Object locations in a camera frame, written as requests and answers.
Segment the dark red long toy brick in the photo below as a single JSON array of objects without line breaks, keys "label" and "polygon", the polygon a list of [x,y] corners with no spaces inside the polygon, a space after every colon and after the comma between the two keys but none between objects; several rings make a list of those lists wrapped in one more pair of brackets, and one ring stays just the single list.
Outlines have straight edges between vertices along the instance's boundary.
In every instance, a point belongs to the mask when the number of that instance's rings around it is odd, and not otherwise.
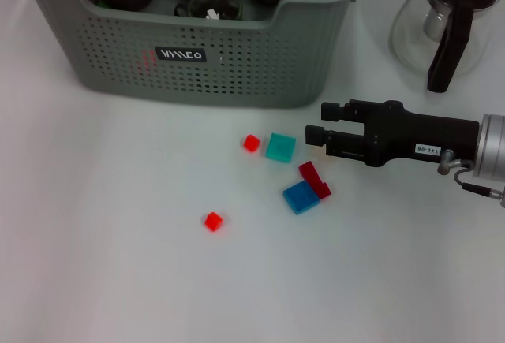
[{"label": "dark red long toy brick", "polygon": [[319,199],[324,199],[331,195],[331,190],[328,185],[322,181],[311,161],[301,164],[298,169],[303,179],[309,183],[309,186]]}]

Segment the teal square toy brick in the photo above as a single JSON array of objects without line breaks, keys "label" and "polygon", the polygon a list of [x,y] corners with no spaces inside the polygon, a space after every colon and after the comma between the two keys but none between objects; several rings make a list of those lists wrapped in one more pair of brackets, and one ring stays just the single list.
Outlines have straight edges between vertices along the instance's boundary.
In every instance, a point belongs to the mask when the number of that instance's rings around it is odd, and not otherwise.
[{"label": "teal square toy brick", "polygon": [[265,157],[279,162],[291,162],[296,141],[291,136],[273,132],[267,145]]}]

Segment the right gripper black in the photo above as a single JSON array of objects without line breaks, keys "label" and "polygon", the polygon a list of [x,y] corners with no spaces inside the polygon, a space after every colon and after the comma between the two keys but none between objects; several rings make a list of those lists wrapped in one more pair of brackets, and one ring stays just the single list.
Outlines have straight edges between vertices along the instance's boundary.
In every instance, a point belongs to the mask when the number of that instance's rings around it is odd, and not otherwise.
[{"label": "right gripper black", "polygon": [[396,101],[325,102],[321,104],[321,119],[363,123],[364,135],[306,125],[308,145],[325,146],[326,155],[332,157],[362,158],[371,167],[397,158],[439,163],[445,151],[452,151],[454,159],[472,161],[480,132],[477,121],[415,114]]}]

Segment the grey perforated storage basket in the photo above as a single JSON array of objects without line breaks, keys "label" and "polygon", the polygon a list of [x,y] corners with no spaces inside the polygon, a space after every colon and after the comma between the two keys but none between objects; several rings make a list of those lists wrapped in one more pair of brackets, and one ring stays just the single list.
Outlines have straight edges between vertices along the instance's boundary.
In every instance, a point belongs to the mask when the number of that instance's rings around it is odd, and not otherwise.
[{"label": "grey perforated storage basket", "polygon": [[[140,11],[97,0],[36,0],[73,71],[93,91],[205,106],[293,108],[324,88],[353,0],[241,0],[239,21],[177,17],[189,0],[152,0]],[[153,50],[157,70],[136,68]]]}]

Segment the blue square toy brick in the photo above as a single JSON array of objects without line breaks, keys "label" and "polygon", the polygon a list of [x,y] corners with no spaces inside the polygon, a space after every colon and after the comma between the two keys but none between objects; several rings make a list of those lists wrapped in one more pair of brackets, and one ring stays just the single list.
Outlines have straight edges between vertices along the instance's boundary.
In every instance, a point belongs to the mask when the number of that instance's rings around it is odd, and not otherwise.
[{"label": "blue square toy brick", "polygon": [[307,181],[300,181],[285,189],[282,195],[296,215],[304,213],[320,202],[318,195]]}]

